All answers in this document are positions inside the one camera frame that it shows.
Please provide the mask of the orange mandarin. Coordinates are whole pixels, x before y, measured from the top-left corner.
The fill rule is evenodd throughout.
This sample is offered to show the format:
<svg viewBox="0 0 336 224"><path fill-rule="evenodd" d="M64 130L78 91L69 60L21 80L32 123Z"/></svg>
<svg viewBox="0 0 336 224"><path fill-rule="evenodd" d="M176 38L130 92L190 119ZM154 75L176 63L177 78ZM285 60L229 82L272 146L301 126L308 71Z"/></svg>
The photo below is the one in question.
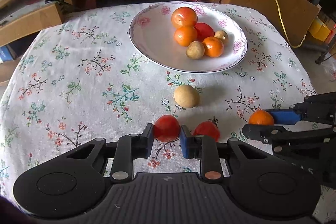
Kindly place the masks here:
<svg viewBox="0 0 336 224"><path fill-rule="evenodd" d="M212 58L217 58L221 56L224 52L224 44L221 39L214 36L205 38L202 41L202 44L205 48L205 55Z"/></svg>
<svg viewBox="0 0 336 224"><path fill-rule="evenodd" d="M174 40L183 47L188 47L197 39L197 30L193 26L182 26L175 30Z"/></svg>
<svg viewBox="0 0 336 224"><path fill-rule="evenodd" d="M265 110L257 110L250 116L248 123L263 126L273 126L274 118Z"/></svg>

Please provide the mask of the red cherry tomato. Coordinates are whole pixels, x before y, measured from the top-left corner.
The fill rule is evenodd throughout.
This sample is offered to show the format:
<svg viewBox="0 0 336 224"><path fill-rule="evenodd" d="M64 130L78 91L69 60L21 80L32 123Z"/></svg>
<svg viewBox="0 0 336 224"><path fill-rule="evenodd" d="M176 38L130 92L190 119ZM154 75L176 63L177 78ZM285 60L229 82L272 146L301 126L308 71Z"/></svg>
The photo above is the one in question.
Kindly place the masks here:
<svg viewBox="0 0 336 224"><path fill-rule="evenodd" d="M197 31L197 40L200 42L205 38L213 37L215 34L213 28L206 23L197 23L194 28Z"/></svg>
<svg viewBox="0 0 336 224"><path fill-rule="evenodd" d="M164 115L154 123L153 134L155 139L166 143L177 139L180 130L180 124L174 116Z"/></svg>
<svg viewBox="0 0 336 224"><path fill-rule="evenodd" d="M193 130L193 135L205 135L205 136L210 136L212 137L215 141L218 141L221 133L217 126L211 122L211 121L206 121L200 123L194 130Z"/></svg>

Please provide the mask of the beige longan fruit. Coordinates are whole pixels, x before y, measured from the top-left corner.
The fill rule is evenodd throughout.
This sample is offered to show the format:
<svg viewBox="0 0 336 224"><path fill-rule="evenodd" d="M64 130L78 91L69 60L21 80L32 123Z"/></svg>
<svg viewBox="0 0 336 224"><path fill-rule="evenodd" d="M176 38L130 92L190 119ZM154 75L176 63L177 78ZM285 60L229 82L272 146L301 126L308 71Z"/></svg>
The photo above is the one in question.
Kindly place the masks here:
<svg viewBox="0 0 336 224"><path fill-rule="evenodd" d="M220 39L224 45L227 45L230 41L228 34L224 30L219 30L215 32L214 36Z"/></svg>
<svg viewBox="0 0 336 224"><path fill-rule="evenodd" d="M174 91L174 100L179 106L190 109L198 106L200 95L190 85L180 85Z"/></svg>
<svg viewBox="0 0 336 224"><path fill-rule="evenodd" d="M192 60L198 60L205 54L205 48L199 41L193 41L189 44L186 50L186 56Z"/></svg>

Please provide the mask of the large red apple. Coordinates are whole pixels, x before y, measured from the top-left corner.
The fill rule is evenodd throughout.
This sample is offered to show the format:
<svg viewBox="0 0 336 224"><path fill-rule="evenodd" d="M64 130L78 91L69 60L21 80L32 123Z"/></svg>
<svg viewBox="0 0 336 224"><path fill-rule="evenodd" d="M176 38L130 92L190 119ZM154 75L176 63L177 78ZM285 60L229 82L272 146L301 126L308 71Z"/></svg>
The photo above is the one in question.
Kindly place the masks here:
<svg viewBox="0 0 336 224"><path fill-rule="evenodd" d="M171 23L175 28L195 26L198 22L196 12L190 7L180 7L171 16Z"/></svg>

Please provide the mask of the yellow box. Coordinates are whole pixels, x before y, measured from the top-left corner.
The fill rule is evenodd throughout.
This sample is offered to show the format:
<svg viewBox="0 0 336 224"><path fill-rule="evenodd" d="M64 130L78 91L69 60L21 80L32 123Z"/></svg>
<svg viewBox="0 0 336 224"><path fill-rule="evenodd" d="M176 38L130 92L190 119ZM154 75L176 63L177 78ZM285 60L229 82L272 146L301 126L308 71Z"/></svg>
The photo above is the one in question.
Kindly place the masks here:
<svg viewBox="0 0 336 224"><path fill-rule="evenodd" d="M308 32L313 36L313 38L320 40L322 42L329 36L329 28L321 21L319 18L315 18L310 25Z"/></svg>

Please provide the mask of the floral white tablecloth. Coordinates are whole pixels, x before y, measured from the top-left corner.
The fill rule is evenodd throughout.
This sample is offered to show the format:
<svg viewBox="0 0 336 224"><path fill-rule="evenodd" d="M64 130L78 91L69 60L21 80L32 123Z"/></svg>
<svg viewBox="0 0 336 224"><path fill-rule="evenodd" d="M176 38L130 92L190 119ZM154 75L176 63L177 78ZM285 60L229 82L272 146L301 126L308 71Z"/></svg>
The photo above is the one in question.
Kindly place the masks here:
<svg viewBox="0 0 336 224"><path fill-rule="evenodd" d="M13 185L24 171L59 156L96 137L117 140L127 133L140 133L147 123L161 115L173 115L188 128L214 120L221 141L235 136L244 140L242 126L257 107L287 107L314 87L278 86L250 89L221 86L214 81L195 88L198 106L187 109L174 100L180 86L146 89L143 85L85 86L72 80L64 86L51 86L39 75L28 83L9 85L1 99L1 195L12 201Z"/></svg>

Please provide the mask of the white floral ceramic plate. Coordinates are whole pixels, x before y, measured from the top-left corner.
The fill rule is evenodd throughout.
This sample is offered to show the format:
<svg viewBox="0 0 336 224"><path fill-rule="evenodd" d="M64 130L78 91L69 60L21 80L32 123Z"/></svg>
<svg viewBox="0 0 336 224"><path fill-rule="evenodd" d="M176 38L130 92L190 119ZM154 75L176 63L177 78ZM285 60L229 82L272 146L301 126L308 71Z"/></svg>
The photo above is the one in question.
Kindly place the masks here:
<svg viewBox="0 0 336 224"><path fill-rule="evenodd" d="M172 13L180 7L195 10L200 22L214 30L224 30L228 42L224 53L217 58L189 59L186 48L174 40L175 28ZM150 61L181 73L207 74L226 71L243 61L248 51L248 41L242 28L213 3L163 2L140 11L131 21L129 37L134 47Z"/></svg>

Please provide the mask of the blue white box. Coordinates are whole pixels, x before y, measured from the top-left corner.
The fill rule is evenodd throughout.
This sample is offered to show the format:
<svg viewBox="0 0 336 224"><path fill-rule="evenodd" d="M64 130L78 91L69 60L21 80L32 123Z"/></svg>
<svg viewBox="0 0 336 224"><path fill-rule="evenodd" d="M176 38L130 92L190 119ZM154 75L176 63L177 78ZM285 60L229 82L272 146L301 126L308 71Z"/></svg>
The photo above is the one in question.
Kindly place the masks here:
<svg viewBox="0 0 336 224"><path fill-rule="evenodd" d="M0 63L13 60L13 56L7 46L0 47Z"/></svg>

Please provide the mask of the silver media player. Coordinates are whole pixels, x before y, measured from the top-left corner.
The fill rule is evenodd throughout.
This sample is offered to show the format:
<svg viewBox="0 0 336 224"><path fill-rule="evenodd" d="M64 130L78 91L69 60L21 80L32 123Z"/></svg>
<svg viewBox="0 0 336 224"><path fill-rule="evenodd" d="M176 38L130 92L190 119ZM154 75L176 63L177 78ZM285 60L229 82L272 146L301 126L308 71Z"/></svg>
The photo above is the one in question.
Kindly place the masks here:
<svg viewBox="0 0 336 224"><path fill-rule="evenodd" d="M53 1L62 0L17 0L1 9L1 26L11 23L30 12L41 9Z"/></svg>

